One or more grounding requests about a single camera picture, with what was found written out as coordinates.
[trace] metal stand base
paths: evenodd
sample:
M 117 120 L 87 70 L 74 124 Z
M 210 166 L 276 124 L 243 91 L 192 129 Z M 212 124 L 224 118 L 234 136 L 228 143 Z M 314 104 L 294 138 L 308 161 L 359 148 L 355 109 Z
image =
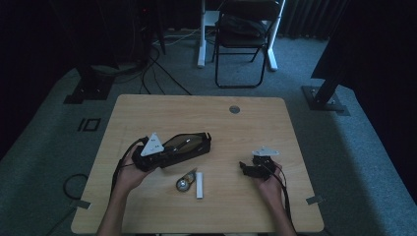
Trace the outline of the metal stand base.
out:
M 316 94 L 320 87 L 301 87 L 311 110 L 335 111 L 339 116 L 350 116 L 345 105 L 340 104 L 334 93 L 327 103 L 316 102 Z
M 106 100 L 114 79 L 114 77 L 99 78 L 100 83 L 93 89 L 84 89 L 83 81 L 80 81 L 73 94 L 67 95 L 64 104 L 81 104 L 84 100 Z

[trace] hand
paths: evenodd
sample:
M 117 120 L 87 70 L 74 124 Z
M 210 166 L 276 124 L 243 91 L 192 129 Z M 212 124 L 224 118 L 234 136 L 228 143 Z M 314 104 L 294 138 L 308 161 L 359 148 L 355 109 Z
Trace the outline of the hand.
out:
M 281 180 L 279 173 L 281 172 L 282 166 L 274 162 L 277 166 L 274 174 Z M 270 176 L 267 180 L 261 178 L 252 178 L 255 185 L 258 187 L 258 190 L 263 198 L 263 200 L 270 207 L 282 207 L 282 186 L 276 178 Z
M 144 181 L 153 170 L 144 172 L 138 169 L 132 160 L 132 154 L 135 152 L 138 146 L 132 147 L 126 158 L 122 163 L 122 168 L 120 168 L 119 175 L 117 177 L 116 185 L 114 187 L 114 192 L 129 193 Z

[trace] gray carpet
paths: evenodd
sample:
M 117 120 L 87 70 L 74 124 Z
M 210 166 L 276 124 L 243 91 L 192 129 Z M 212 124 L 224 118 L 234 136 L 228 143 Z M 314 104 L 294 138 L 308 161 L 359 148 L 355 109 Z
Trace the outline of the gray carpet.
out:
M 210 44 L 203 69 L 197 68 L 198 42 L 190 39 L 167 45 L 157 62 L 192 95 L 278 96 L 286 101 L 312 185 L 325 199 L 320 209 L 326 230 L 309 235 L 416 235 L 417 207 L 354 93 L 343 87 L 336 91 L 351 116 L 309 109 L 301 86 L 323 82 L 310 76 L 326 44 L 279 38 L 274 45 L 278 71 L 267 71 L 264 82 L 253 89 L 216 87 Z M 225 80 L 253 80 L 260 74 L 261 57 L 249 66 L 225 61 L 220 72 Z M 186 94 L 155 65 L 146 73 L 152 93 L 162 93 L 154 78 L 166 94 Z M 46 235 L 55 225 L 50 235 L 74 235 L 72 201 L 63 184 L 74 174 L 89 175 L 117 96 L 145 93 L 138 74 L 120 76 L 106 100 L 63 104 L 78 80 L 72 70 L 56 84 L 0 162 L 0 235 Z M 97 130 L 91 131 L 94 122 L 80 129 L 83 119 L 100 119 Z M 84 184 L 82 178 L 73 179 L 70 193 L 80 195 Z

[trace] wooden table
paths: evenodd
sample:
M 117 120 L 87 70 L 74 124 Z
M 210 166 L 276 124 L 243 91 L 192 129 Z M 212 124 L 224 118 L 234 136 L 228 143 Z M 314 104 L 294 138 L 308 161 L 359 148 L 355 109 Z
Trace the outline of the wooden table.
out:
M 229 107 L 240 112 L 233 114 Z M 132 191 L 123 231 L 126 233 L 242 233 L 273 232 L 265 204 L 239 161 L 252 165 L 252 151 L 266 146 L 280 155 L 295 228 L 317 232 L 324 228 L 310 179 L 285 102 L 276 97 L 121 95 L 114 107 L 89 175 L 72 230 L 94 233 L 107 207 L 114 168 L 128 146 L 156 132 L 162 143 L 182 133 L 207 132 L 209 153 L 156 169 Z M 196 185 L 186 193 L 175 182 L 197 167 L 204 173 L 204 198 Z

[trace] small white cylinder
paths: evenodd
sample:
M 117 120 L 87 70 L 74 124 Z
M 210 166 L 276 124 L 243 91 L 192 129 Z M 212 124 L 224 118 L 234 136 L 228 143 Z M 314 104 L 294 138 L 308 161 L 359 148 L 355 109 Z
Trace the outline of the small white cylinder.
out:
M 196 173 L 197 199 L 203 198 L 203 173 Z

